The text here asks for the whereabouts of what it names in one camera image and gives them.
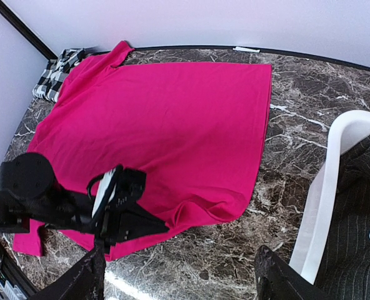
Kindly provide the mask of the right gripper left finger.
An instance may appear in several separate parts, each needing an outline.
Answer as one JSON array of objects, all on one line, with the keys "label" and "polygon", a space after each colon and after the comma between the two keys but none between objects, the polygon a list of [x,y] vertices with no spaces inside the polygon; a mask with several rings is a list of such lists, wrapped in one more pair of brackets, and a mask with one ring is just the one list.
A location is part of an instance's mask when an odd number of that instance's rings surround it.
[{"label": "right gripper left finger", "polygon": [[31,299],[104,299],[106,260],[104,245],[94,247],[58,280],[37,292]]}]

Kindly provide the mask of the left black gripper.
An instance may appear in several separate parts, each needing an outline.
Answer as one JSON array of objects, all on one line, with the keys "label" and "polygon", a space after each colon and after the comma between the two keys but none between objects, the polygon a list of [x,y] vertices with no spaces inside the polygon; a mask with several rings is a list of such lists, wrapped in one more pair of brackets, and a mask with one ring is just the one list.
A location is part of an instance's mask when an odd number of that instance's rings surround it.
[{"label": "left black gripper", "polygon": [[117,243],[125,243],[145,236],[167,233],[166,223],[138,204],[125,208],[108,204],[97,222],[95,238],[105,250]]}]

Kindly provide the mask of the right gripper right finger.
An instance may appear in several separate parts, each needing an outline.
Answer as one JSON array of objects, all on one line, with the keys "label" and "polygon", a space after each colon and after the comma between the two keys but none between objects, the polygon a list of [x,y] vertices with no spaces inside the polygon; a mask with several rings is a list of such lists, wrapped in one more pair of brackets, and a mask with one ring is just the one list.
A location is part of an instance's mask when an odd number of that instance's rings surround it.
[{"label": "right gripper right finger", "polygon": [[254,271],[258,299],[331,299],[267,246],[257,250]]}]

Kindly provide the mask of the red garment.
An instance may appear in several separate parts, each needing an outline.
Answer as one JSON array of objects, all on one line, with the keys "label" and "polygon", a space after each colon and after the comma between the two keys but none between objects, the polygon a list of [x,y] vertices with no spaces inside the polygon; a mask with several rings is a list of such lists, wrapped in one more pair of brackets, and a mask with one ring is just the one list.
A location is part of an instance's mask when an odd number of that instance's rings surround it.
[{"label": "red garment", "polygon": [[269,64],[126,65],[130,52],[122,41],[82,60],[27,148],[79,193],[118,164],[146,173],[139,205],[169,230],[119,243],[107,261],[239,218],[253,194],[269,119]]}]

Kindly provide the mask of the black white checkered shirt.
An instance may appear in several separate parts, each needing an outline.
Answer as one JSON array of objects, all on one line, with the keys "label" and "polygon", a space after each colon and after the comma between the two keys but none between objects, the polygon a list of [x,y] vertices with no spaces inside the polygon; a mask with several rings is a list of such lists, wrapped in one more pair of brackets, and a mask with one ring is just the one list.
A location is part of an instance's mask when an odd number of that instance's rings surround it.
[{"label": "black white checkered shirt", "polygon": [[64,80],[90,54],[90,50],[86,48],[71,48],[63,50],[57,59],[48,61],[39,81],[32,89],[33,97],[57,103]]}]

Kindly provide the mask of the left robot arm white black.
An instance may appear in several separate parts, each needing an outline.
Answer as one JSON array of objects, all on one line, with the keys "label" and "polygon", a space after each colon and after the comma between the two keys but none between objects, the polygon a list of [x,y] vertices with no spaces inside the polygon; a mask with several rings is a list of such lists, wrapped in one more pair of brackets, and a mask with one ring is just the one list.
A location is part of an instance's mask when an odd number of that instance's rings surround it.
[{"label": "left robot arm white black", "polygon": [[119,164],[91,179],[84,194],[70,191],[43,155],[25,153],[0,165],[0,232],[28,233],[33,219],[92,234],[108,252],[117,243],[168,232],[139,205],[145,187],[145,172]]}]

